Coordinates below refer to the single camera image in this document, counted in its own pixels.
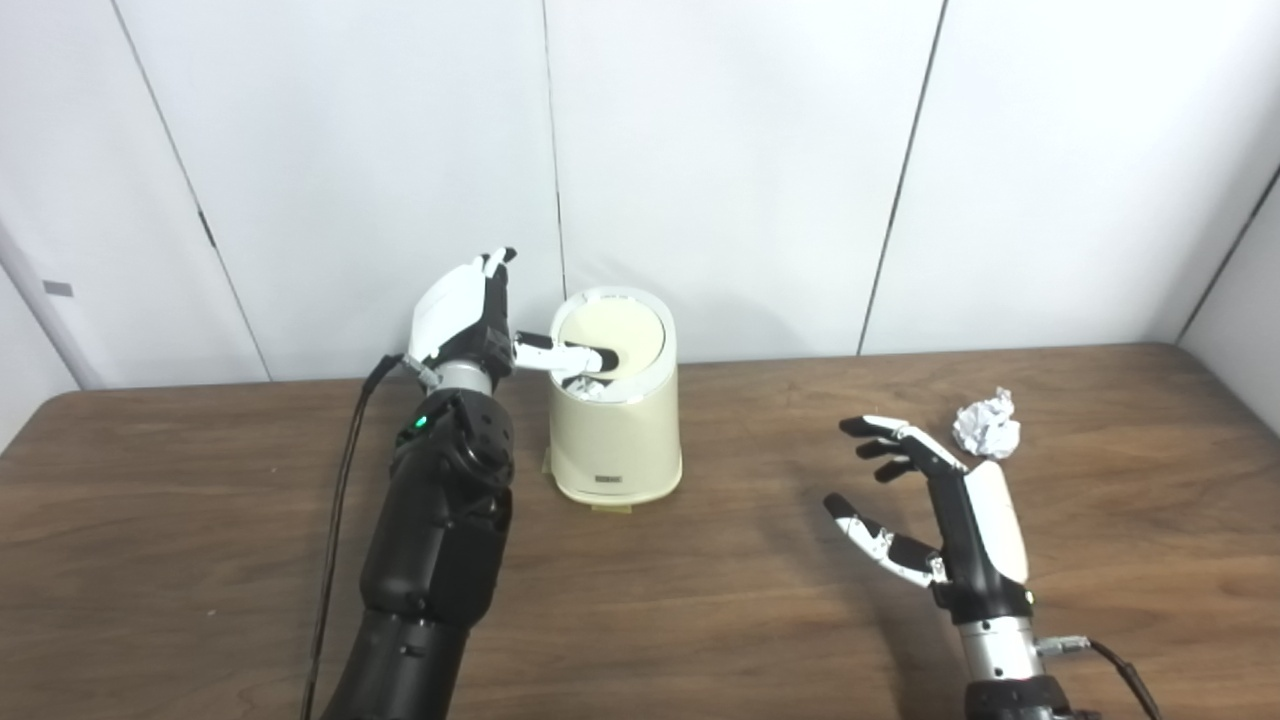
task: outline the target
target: robotic hand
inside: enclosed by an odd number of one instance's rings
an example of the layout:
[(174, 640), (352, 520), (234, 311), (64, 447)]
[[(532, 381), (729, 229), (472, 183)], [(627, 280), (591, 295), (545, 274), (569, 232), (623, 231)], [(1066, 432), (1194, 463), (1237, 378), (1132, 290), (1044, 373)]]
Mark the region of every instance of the robotic hand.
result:
[[(1084, 650), (1091, 641), (1066, 637), (1037, 642), (1032, 634), (1033, 598), (1024, 585), (1027, 551), (1000, 465), (986, 461), (970, 470), (904, 420), (864, 415), (842, 420), (840, 429), (870, 438), (858, 447), (859, 457), (890, 457), (876, 470), (877, 480), (888, 483), (913, 470), (924, 475), (942, 548), (888, 530), (840, 495), (827, 496), (824, 505), (854, 544), (891, 573), (929, 588), (938, 607), (951, 614), (970, 675), (965, 717), (1097, 717), (1073, 711), (1057, 680), (1044, 673), (1041, 656)], [(1094, 648), (1105, 650), (1097, 643)]]
[(360, 577), (364, 619), (324, 720), (447, 715), (511, 527), (512, 427), (493, 391), (516, 366), (617, 366), (609, 350), (531, 333), (512, 338), (507, 263), (515, 256), (500, 247), (453, 269), (413, 310), (402, 361), (425, 397), (396, 438), (390, 487)]

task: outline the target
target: panel seam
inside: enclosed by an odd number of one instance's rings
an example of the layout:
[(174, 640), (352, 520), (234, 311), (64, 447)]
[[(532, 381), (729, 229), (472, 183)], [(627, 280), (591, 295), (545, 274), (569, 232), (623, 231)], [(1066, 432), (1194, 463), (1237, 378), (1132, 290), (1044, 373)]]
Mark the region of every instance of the panel seam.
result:
[(1258, 196), (1258, 201), (1253, 204), (1253, 211), (1244, 219), (1244, 224), (1240, 225), (1240, 232), (1235, 233), (1235, 240), (1231, 241), (1231, 247), (1229, 247), (1226, 254), (1222, 255), (1222, 261), (1217, 264), (1217, 269), (1213, 270), (1213, 277), (1210, 278), (1208, 284), (1204, 286), (1204, 292), (1201, 293), (1199, 300), (1196, 301), (1196, 306), (1192, 307), (1190, 314), (1187, 316), (1187, 322), (1183, 323), (1183, 329), (1178, 333), (1178, 340), (1174, 341), (1175, 345), (1181, 345), (1183, 340), (1187, 338), (1188, 331), (1192, 329), (1192, 323), (1196, 322), (1196, 318), (1204, 307), (1204, 302), (1208, 301), (1208, 296), (1213, 292), (1213, 288), (1217, 287), (1217, 281), (1221, 279), (1222, 273), (1226, 270), (1226, 265), (1231, 261), (1231, 258), (1235, 256), (1235, 251), (1240, 247), (1240, 242), (1244, 240), (1244, 236), (1249, 233), (1249, 228), (1253, 227), (1253, 220), (1257, 219), (1258, 213), (1262, 211), (1262, 206), (1267, 204), (1267, 199), (1271, 196), (1271, 191), (1275, 188), (1277, 178), (1280, 178), (1280, 167), (1271, 173), (1271, 179), (1267, 181), (1267, 186), (1262, 188), (1262, 195)]
[(552, 132), (552, 178), (556, 186), (556, 234), (561, 255), (561, 299), (568, 300), (568, 264), (564, 260), (564, 211), (561, 206), (559, 149), (556, 145), (556, 102), (552, 91), (552, 41), (547, 24), (547, 0), (543, 5), (543, 56), (547, 64), (547, 119)]
[(151, 76), (147, 74), (146, 67), (142, 65), (142, 55), (138, 54), (138, 46), (133, 42), (133, 35), (129, 32), (129, 26), (124, 22), (124, 13), (120, 12), (118, 0), (111, 0), (111, 12), (115, 13), (115, 22), (120, 26), (124, 41), (129, 46), (129, 54), (133, 55), (133, 64), (138, 68), (138, 74), (142, 76), (142, 85), (147, 88), (147, 96), (151, 99), (151, 106), (155, 109), (156, 117), (160, 119), (160, 127), (164, 128), (165, 140), (169, 141), (169, 150), (173, 152), (173, 158), (178, 163), (178, 170), (182, 173), (182, 179), (187, 183), (187, 192), (191, 195), (191, 201), (196, 206), (196, 219), (200, 220), (200, 225), (205, 231), (205, 237), (209, 240), (209, 246), (218, 258), (218, 266), (221, 269), (223, 278), (227, 281), (227, 287), (230, 290), (232, 299), (236, 301), (236, 310), (239, 313), (241, 320), (244, 323), (244, 331), (248, 333), (250, 342), (253, 343), (253, 352), (257, 354), (257, 360), (262, 364), (262, 373), (266, 375), (268, 382), (271, 382), (274, 378), (271, 377), (271, 369), (266, 364), (266, 356), (262, 355), (262, 346), (257, 341), (253, 325), (248, 322), (248, 315), (244, 313), (244, 302), (241, 301), (239, 291), (236, 290), (236, 283), (232, 282), (230, 272), (227, 270), (227, 260), (223, 259), (223, 252), (218, 247), (218, 242), (214, 240), (214, 231), (209, 227), (209, 218), (205, 215), (205, 208), (200, 204), (200, 196), (196, 193), (196, 186), (191, 182), (191, 173), (187, 172), (187, 164), (182, 160), (182, 152), (178, 151), (178, 143), (174, 141), (173, 131), (169, 128), (169, 119), (165, 118), (164, 110), (160, 109), (160, 100), (156, 97), (155, 87), (151, 85)]
[(924, 96), (929, 91), (929, 77), (933, 74), (933, 59), (938, 54), (938, 40), (942, 37), (942, 23), (947, 17), (947, 3), (942, 0), (938, 9), (938, 24), (933, 29), (933, 42), (929, 45), (929, 60), (924, 65), (924, 78), (920, 81), (920, 94), (915, 101), (915, 115), (911, 118), (911, 132), (906, 136), (906, 151), (902, 152), (902, 167), (897, 173), (897, 187), (893, 190), (893, 202), (890, 205), (888, 222), (884, 224), (884, 240), (881, 242), (879, 259), (876, 261), (876, 275), (872, 278), (872, 291), (867, 297), (867, 313), (863, 315), (863, 329), (858, 336), (858, 355), (863, 354), (867, 345), (867, 331), (872, 324), (872, 309), (876, 305), (876, 293), (879, 290), (881, 273), (884, 270), (884, 258), (888, 255), (888, 241), (893, 234), (893, 222), (897, 219), (899, 204), (902, 200), (902, 186), (906, 182), (906, 169), (911, 163), (911, 150), (915, 147), (915, 132), (920, 126), (920, 111), (924, 109)]

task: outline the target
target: black forearm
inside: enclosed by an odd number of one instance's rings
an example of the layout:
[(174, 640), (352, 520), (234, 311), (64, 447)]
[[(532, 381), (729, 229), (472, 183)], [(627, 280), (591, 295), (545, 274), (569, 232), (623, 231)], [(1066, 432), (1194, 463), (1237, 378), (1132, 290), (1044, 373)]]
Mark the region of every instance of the black forearm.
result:
[(365, 615), (323, 720), (442, 720), (489, 610), (511, 523), (511, 428), (440, 391), (401, 436), (360, 589)]
[(467, 632), (366, 610), (321, 720), (443, 720)]

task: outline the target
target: cream trash can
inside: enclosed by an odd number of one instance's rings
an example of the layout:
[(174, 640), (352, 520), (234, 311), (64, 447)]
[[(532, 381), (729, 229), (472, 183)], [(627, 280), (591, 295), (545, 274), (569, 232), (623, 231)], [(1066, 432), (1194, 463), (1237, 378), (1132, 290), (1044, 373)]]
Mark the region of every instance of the cream trash can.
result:
[(618, 354), (607, 373), (550, 373), (548, 465), (561, 492), (595, 506), (669, 495), (684, 471), (671, 310), (640, 290), (599, 287), (566, 300), (550, 334)]

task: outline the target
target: cable connector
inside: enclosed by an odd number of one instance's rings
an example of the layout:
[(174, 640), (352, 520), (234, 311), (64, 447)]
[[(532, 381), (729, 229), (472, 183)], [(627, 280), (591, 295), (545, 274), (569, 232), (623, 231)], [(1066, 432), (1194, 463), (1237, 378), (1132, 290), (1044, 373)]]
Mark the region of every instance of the cable connector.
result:
[(1038, 638), (1036, 641), (1036, 653), (1041, 657), (1053, 657), (1089, 650), (1092, 643), (1084, 635), (1059, 635), (1056, 638)]

